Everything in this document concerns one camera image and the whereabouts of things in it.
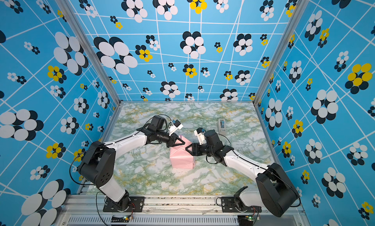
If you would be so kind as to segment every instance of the pink box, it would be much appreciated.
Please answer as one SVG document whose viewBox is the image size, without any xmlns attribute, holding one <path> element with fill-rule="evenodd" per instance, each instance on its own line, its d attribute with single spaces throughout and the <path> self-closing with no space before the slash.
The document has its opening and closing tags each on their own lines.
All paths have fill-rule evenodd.
<svg viewBox="0 0 375 226">
<path fill-rule="evenodd" d="M 195 166 L 195 157 L 185 150 L 191 142 L 180 135 L 180 138 L 185 142 L 185 145 L 171 147 L 169 158 L 171 159 L 173 168 L 193 169 Z"/>
</svg>

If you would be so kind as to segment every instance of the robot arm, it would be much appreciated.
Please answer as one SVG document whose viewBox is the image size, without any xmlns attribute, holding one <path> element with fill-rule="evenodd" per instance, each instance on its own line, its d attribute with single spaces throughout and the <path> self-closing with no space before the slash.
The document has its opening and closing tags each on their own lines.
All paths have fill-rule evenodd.
<svg viewBox="0 0 375 226">
<path fill-rule="evenodd" d="M 246 186 L 234 195 L 239 211 L 246 211 L 251 206 L 265 206 L 272 214 L 281 217 L 297 200 L 295 187 L 278 164 L 266 165 L 243 156 L 232 147 L 223 145 L 215 130 L 205 132 L 198 128 L 194 133 L 199 143 L 186 147 L 191 155 L 213 157 L 217 163 L 232 167 L 256 181 L 259 192 L 250 191 Z"/>
</svg>

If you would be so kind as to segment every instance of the white circle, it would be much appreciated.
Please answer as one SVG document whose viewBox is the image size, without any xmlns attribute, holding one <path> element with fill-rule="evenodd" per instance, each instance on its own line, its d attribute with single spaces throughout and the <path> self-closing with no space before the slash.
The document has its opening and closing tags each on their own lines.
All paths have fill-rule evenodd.
<svg viewBox="0 0 375 226">
<path fill-rule="evenodd" d="M 198 45 L 198 46 L 203 45 L 203 41 L 204 40 L 201 36 L 196 37 L 195 40 L 194 40 L 195 44 Z"/>
<path fill-rule="evenodd" d="M 321 149 L 322 149 L 322 144 L 321 144 L 320 142 L 316 142 L 316 143 L 315 143 L 315 148 L 316 148 L 317 150 L 321 150 Z"/>
<path fill-rule="evenodd" d="M 337 190 L 337 186 L 335 185 L 334 182 L 329 182 L 328 183 L 328 187 L 332 190 L 332 191 L 336 191 Z"/>
<path fill-rule="evenodd" d="M 331 102 L 327 106 L 328 113 L 335 114 L 339 110 L 339 106 L 336 102 Z"/>
<path fill-rule="evenodd" d="M 55 208 L 47 210 L 40 220 L 40 226 L 50 226 L 56 220 L 57 210 Z"/>
<path fill-rule="evenodd" d="M 42 196 L 44 199 L 52 198 L 59 191 L 59 182 L 51 181 L 43 189 Z"/>
<path fill-rule="evenodd" d="M 191 57 L 192 59 L 197 59 L 198 56 L 199 56 L 199 53 L 198 53 L 197 51 L 192 51 L 192 52 L 190 53 L 190 57 Z"/>
<path fill-rule="evenodd" d="M 314 153 L 314 151 L 310 151 L 310 157 L 312 158 L 312 159 L 314 159 L 314 158 L 316 158 L 316 155 L 315 155 L 315 153 Z"/>
<path fill-rule="evenodd" d="M 52 207 L 53 208 L 58 208 L 61 206 L 66 199 L 66 191 L 65 190 L 60 190 L 58 191 L 52 199 Z"/>
<path fill-rule="evenodd" d="M 191 37 L 191 36 L 188 36 L 185 40 L 185 43 L 189 46 L 193 46 L 194 45 L 194 38 Z"/>
<path fill-rule="evenodd" d="M 56 32 L 55 41 L 56 41 L 57 45 L 60 46 L 63 49 L 66 49 L 66 48 L 69 47 L 68 38 L 62 32 Z"/>
<path fill-rule="evenodd" d="M 24 128 L 25 128 L 26 130 L 28 130 L 28 131 L 32 131 L 32 130 L 34 130 L 34 129 L 36 128 L 37 125 L 38 125 L 38 124 L 36 123 L 35 120 L 33 120 L 33 119 L 28 119 L 28 120 L 26 120 L 25 123 L 24 123 Z"/>
<path fill-rule="evenodd" d="M 319 11 L 315 14 L 315 20 L 318 20 L 321 16 L 322 16 L 322 11 L 319 10 Z"/>
<path fill-rule="evenodd" d="M 330 181 L 332 180 L 330 174 L 328 174 L 327 172 L 324 173 L 323 177 L 324 177 L 324 179 L 325 179 L 326 181 L 328 181 L 328 182 L 330 182 Z"/>
<path fill-rule="evenodd" d="M 306 145 L 306 150 L 309 151 L 309 152 L 311 152 L 311 151 L 312 151 L 312 147 L 311 147 L 311 145 L 307 144 L 307 145 Z"/>
<path fill-rule="evenodd" d="M 333 167 L 328 167 L 328 174 L 334 177 L 336 175 L 335 169 L 333 169 Z"/>
<path fill-rule="evenodd" d="M 135 7 L 135 3 L 133 0 L 126 0 L 126 5 L 128 8 L 133 9 Z"/>
<path fill-rule="evenodd" d="M 326 98 L 326 91 L 324 89 L 319 90 L 319 92 L 316 94 L 316 97 L 318 100 L 324 100 Z"/>
<path fill-rule="evenodd" d="M 190 54 L 191 53 L 191 48 L 190 48 L 189 45 L 184 46 L 184 48 L 182 50 L 183 50 L 183 52 L 185 54 Z"/>
<path fill-rule="evenodd" d="M 43 198 L 39 193 L 31 195 L 22 204 L 21 213 L 23 215 L 33 214 L 36 210 L 38 210 L 38 208 L 42 204 L 42 200 Z"/>
<path fill-rule="evenodd" d="M 171 12 L 170 12 L 170 11 L 166 11 L 166 12 L 164 13 L 164 18 L 165 18 L 166 20 L 171 20 L 171 19 L 172 19 L 172 14 L 171 14 Z"/>
<path fill-rule="evenodd" d="M 345 188 L 345 185 L 344 185 L 343 183 L 338 182 L 338 183 L 336 184 L 336 186 L 337 186 L 337 189 L 338 189 L 340 192 L 342 192 L 342 193 L 345 193 L 345 192 L 346 192 L 346 188 Z"/>
<path fill-rule="evenodd" d="M 197 50 L 197 52 L 198 52 L 199 54 L 204 54 L 204 53 L 206 52 L 206 47 L 204 47 L 204 46 L 199 46 L 196 50 Z"/>
<path fill-rule="evenodd" d="M 0 115 L 0 122 L 5 125 L 11 125 L 16 121 L 16 115 L 12 112 L 3 112 Z"/>
<path fill-rule="evenodd" d="M 171 14 L 176 15 L 179 10 L 175 5 L 173 5 L 169 8 L 169 11 L 171 12 Z"/>
<path fill-rule="evenodd" d="M 127 9 L 126 10 L 126 14 L 128 15 L 128 17 L 134 17 L 135 13 L 134 13 L 134 10 L 133 9 Z"/>
<path fill-rule="evenodd" d="M 38 226 L 42 216 L 38 212 L 29 215 L 21 224 L 21 226 Z"/>
<path fill-rule="evenodd" d="M 246 42 L 245 42 L 245 44 L 246 44 L 247 46 L 252 45 L 252 43 L 253 43 L 253 40 L 252 40 L 252 39 L 248 39 L 248 40 L 246 40 Z"/>
<path fill-rule="evenodd" d="M 106 66 L 106 67 L 108 67 L 108 68 L 114 68 L 115 65 L 116 65 L 115 60 L 112 59 L 112 58 L 109 57 L 109 56 L 102 56 L 102 57 L 100 58 L 100 61 L 101 61 L 101 63 L 102 63 L 104 66 Z"/>
<path fill-rule="evenodd" d="M 169 5 L 169 6 L 172 6 L 174 5 L 174 0 L 166 0 L 166 3 Z"/>
<path fill-rule="evenodd" d="M 245 49 L 243 49 L 243 50 L 240 51 L 240 56 L 243 56 L 245 54 L 246 54 L 246 50 Z"/>
<path fill-rule="evenodd" d="M 140 9 L 139 10 L 139 14 L 141 15 L 141 17 L 146 18 L 147 17 L 147 11 L 146 11 L 146 9 Z"/>
<path fill-rule="evenodd" d="M 242 50 L 242 48 L 241 48 L 240 45 L 238 45 L 238 46 L 236 46 L 236 47 L 234 48 L 234 50 L 235 50 L 236 52 L 240 52 L 240 51 Z"/>
<path fill-rule="evenodd" d="M 79 41 L 76 37 L 74 36 L 70 37 L 69 44 L 73 51 L 78 52 L 79 50 L 81 50 L 81 45 L 79 44 Z"/>
<path fill-rule="evenodd" d="M 322 158 L 323 157 L 323 153 L 320 150 L 317 150 L 315 152 L 315 155 L 316 155 L 317 158 Z"/>
<path fill-rule="evenodd" d="M 360 147 L 361 151 L 367 151 L 367 146 L 362 144 Z"/>
<path fill-rule="evenodd" d="M 269 125 L 271 126 L 271 127 L 274 127 L 275 126 L 275 124 L 276 124 L 276 119 L 275 119 L 275 117 L 274 116 L 271 116 L 270 117 L 270 120 L 269 120 Z"/>
<path fill-rule="evenodd" d="M 354 155 L 354 157 L 357 158 L 357 159 L 358 159 L 358 158 L 361 158 L 361 155 L 360 155 L 359 153 L 357 153 L 357 152 L 355 152 L 353 155 Z"/>
<path fill-rule="evenodd" d="M 143 8 L 143 2 L 141 0 L 135 0 L 134 5 L 139 9 Z"/>
<path fill-rule="evenodd" d="M 369 155 L 366 152 L 364 152 L 364 151 L 361 152 L 361 157 L 362 158 L 367 158 L 368 156 Z"/>
<path fill-rule="evenodd" d="M 240 39 L 240 40 L 238 41 L 238 44 L 239 44 L 240 46 L 245 45 L 245 43 L 246 43 L 246 40 L 245 40 L 245 39 Z"/>
<path fill-rule="evenodd" d="M 314 146 L 314 145 L 315 145 L 315 141 L 314 141 L 313 139 L 309 139 L 309 144 L 310 144 L 311 146 Z"/>
<path fill-rule="evenodd" d="M 328 115 L 328 111 L 325 107 L 321 107 L 319 110 L 318 110 L 318 115 L 319 117 L 321 118 L 325 118 L 327 115 Z"/>
<path fill-rule="evenodd" d="M 14 139 L 18 141 L 25 140 L 29 136 L 29 132 L 26 129 L 18 129 L 14 133 Z"/>
</svg>

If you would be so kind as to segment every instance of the green marble surface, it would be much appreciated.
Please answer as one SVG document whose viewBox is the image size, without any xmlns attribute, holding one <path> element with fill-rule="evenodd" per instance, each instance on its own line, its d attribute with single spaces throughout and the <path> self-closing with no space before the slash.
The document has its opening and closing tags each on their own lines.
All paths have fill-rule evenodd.
<svg viewBox="0 0 375 226">
<path fill-rule="evenodd" d="M 227 122 L 232 147 L 261 163 L 273 163 L 252 103 L 248 102 L 170 102 L 125 103 L 110 140 L 121 138 L 142 127 L 154 115 L 166 114 L 183 124 L 178 135 L 198 142 L 194 130 L 217 130 L 217 121 Z M 223 144 L 228 141 L 219 136 Z M 240 172 L 221 164 L 209 164 L 205 156 L 195 157 L 192 170 L 174 169 L 165 144 L 148 144 L 126 153 L 115 163 L 114 176 L 131 195 L 232 195 L 243 186 L 256 189 L 256 183 Z M 88 190 L 95 194 L 96 188 Z"/>
</svg>

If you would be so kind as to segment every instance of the yellow flower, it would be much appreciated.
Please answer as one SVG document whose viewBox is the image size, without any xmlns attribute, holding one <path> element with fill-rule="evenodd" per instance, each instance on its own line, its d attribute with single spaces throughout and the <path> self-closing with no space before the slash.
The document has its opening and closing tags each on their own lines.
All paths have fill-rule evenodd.
<svg viewBox="0 0 375 226">
<path fill-rule="evenodd" d="M 320 39 L 325 41 L 329 36 L 329 28 L 322 30 L 322 34 L 320 35 Z"/>
<path fill-rule="evenodd" d="M 229 80 L 231 80 L 233 78 L 233 75 L 232 74 L 228 74 L 225 78 L 229 81 Z"/>
<path fill-rule="evenodd" d="M 116 28 L 118 28 L 119 30 L 121 30 L 121 28 L 122 28 L 121 22 L 116 22 Z"/>
<path fill-rule="evenodd" d="M 368 204 L 368 202 L 364 202 L 362 204 L 362 207 L 363 207 L 364 211 L 366 211 L 367 213 L 371 213 L 371 214 L 374 213 L 374 211 L 373 211 L 374 207 L 372 205 Z"/>
<path fill-rule="evenodd" d="M 266 44 L 268 44 L 268 39 L 264 39 L 264 40 L 261 42 L 261 44 L 262 44 L 263 46 L 265 46 Z"/>
<path fill-rule="evenodd" d="M 58 14 L 60 17 L 63 17 L 63 16 L 64 16 L 63 13 L 62 13 L 60 10 L 57 11 L 57 14 Z"/>
</svg>

